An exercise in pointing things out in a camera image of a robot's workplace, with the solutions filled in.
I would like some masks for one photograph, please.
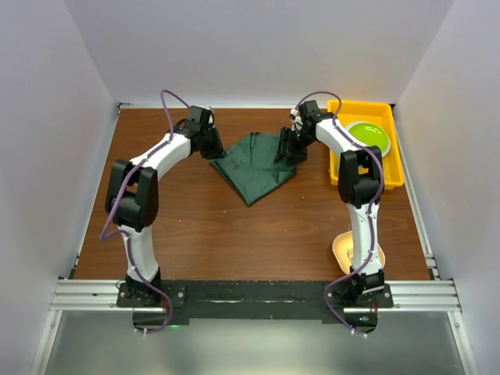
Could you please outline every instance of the dark green towel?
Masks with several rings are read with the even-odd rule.
[[[232,145],[225,158],[210,164],[252,205],[295,175],[296,167],[287,166],[286,158],[274,162],[279,142],[275,134],[250,133]]]

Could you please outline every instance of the yellow plastic bin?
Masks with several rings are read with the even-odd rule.
[[[328,102],[328,112],[337,109],[338,100]],[[401,156],[399,155],[398,139],[396,138],[396,128],[394,118],[389,104],[372,102],[342,101],[342,109],[338,114],[338,119],[344,127],[354,121],[369,121],[382,127],[391,139],[391,150],[382,158],[384,165],[385,188],[392,190],[405,183]],[[338,184],[338,157],[330,151],[330,178],[333,185]]]

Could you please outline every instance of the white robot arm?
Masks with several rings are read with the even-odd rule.
[[[351,271],[359,270],[352,282],[358,295],[383,290],[384,273],[377,239],[380,199],[377,198],[370,206],[372,198],[377,196],[381,178],[376,163],[366,153],[368,148],[381,165],[380,149],[357,141],[333,113],[321,113],[316,101],[304,102],[297,109],[292,109],[291,121],[292,128],[281,130],[276,160],[287,157],[291,163],[300,163],[307,159],[307,146],[314,141],[324,143],[339,156],[338,191],[347,204],[352,224]],[[360,167],[367,168],[368,172],[361,174]]]
[[[128,182],[129,186],[137,185],[137,191],[123,193],[113,222],[122,234],[125,248],[130,241],[125,282],[130,290],[141,294],[142,301],[150,299],[153,303],[158,296],[144,285],[133,264],[153,286],[159,288],[161,282],[152,243],[152,223],[159,210],[158,182],[170,168],[194,152],[200,152],[205,159],[225,156],[219,132],[213,123],[211,109],[191,106],[187,118],[174,127],[171,139],[170,134],[167,134],[144,154],[131,161],[117,160],[112,166],[105,202],[105,210],[108,213],[119,196],[126,175],[133,168],[140,166]]]

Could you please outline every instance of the beige plate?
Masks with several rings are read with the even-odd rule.
[[[352,258],[352,230],[339,234],[335,239],[334,243],[331,245],[331,249],[334,252],[335,258],[345,274],[350,273],[351,258]],[[378,256],[380,258],[380,263],[382,263],[382,268],[385,266],[385,254],[382,251],[380,245],[378,245]]]

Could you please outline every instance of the white enclosure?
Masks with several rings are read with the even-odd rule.
[[[495,0],[4,0],[0,4],[0,373],[27,373],[81,246],[115,102],[395,103],[443,277],[482,373],[498,372]]]
[[[1,2],[0,47],[0,373],[24,374],[85,232],[114,105],[62,1]]]

